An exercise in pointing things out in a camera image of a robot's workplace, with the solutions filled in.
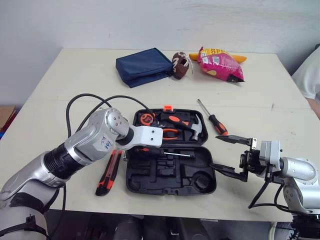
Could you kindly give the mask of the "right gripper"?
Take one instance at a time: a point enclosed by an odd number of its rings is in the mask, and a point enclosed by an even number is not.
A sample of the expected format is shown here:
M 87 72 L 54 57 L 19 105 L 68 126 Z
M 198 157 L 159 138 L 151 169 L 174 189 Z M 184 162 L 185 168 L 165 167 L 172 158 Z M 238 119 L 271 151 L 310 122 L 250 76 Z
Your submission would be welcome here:
M 220 174 L 240 180 L 242 182 L 248 181 L 248 172 L 260 175 L 266 169 L 265 166 L 260 163 L 260 150 L 257 149 L 257 139 L 256 138 L 245 138 L 237 135 L 218 135 L 217 139 L 222 140 L 231 144 L 242 144 L 249 146 L 249 150 L 246 150 L 240 155 L 239 167 L 242 169 L 241 172 L 235 172 L 234 167 L 211 163 L 210 166 Z

